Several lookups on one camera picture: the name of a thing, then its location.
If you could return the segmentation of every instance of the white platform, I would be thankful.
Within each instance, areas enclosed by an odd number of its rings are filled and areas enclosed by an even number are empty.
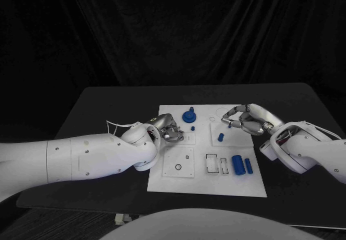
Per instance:
[[[267,197],[252,136],[241,129],[228,128],[221,123],[222,115],[236,105],[160,106],[159,114],[170,113],[180,130],[187,134],[185,140],[177,143],[167,143],[161,140],[164,147],[160,151],[157,164],[150,169],[148,192]],[[196,121],[186,123],[182,116],[190,107],[195,108]],[[238,119],[239,115],[241,113],[232,116],[234,119]],[[218,141],[221,133],[225,134],[222,142]],[[206,154],[216,155],[219,173],[208,173]],[[246,171],[246,174],[235,175],[234,155],[241,155],[242,160],[249,159],[252,174],[248,174]],[[222,164],[221,158],[226,159],[228,174],[222,173],[225,164]]]

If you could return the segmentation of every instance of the black table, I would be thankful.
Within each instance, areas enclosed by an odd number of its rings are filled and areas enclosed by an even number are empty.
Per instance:
[[[107,133],[105,120],[146,122],[160,105],[257,103],[285,122],[306,120],[345,138],[345,133],[313,89],[303,83],[91,87],[61,127],[56,138]],[[117,136],[125,129],[120,128]],[[248,213],[284,224],[346,228],[346,184],[320,167],[304,174],[270,161],[259,146],[270,135],[252,137],[267,198],[147,192],[150,171],[131,167],[98,179],[58,182],[22,192],[17,206],[147,215],[180,208],[209,208]]]

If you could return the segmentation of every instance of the floor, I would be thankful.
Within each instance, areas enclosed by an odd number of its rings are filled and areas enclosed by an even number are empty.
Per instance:
[[[0,233],[1,240],[98,240],[118,226],[115,214],[30,209]],[[346,230],[297,227],[324,240],[346,240]]]

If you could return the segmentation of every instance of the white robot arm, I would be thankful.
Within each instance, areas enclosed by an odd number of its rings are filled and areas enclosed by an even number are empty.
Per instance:
[[[244,112],[239,121],[229,119],[236,112]],[[284,123],[257,104],[236,106],[221,121],[252,135],[258,136],[264,132],[271,134],[270,140],[259,147],[270,160],[278,158],[300,174],[314,165],[321,165],[333,177],[346,184],[346,140],[330,131],[304,121]],[[337,140],[332,140],[317,129]]]
[[[183,131],[170,114],[135,123],[121,138],[110,133],[66,139],[0,143],[0,202],[22,190],[61,181],[86,180],[150,169],[160,158],[161,138]]]

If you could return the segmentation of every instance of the blue cylinder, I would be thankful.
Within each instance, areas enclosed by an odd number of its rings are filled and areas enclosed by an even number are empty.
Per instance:
[[[236,175],[244,175],[246,173],[241,155],[232,156],[232,168]]]
[[[186,123],[193,123],[196,121],[196,113],[193,107],[189,108],[189,111],[186,111],[182,115],[182,119]]]
[[[251,160],[248,158],[245,158],[245,165],[246,165],[246,173],[252,174],[252,167],[251,167]]]
[[[225,136],[225,134],[223,134],[223,133],[221,133],[221,134],[219,134],[219,136],[218,136],[218,141],[219,141],[219,142],[222,142],[222,141],[223,141],[223,136]]]

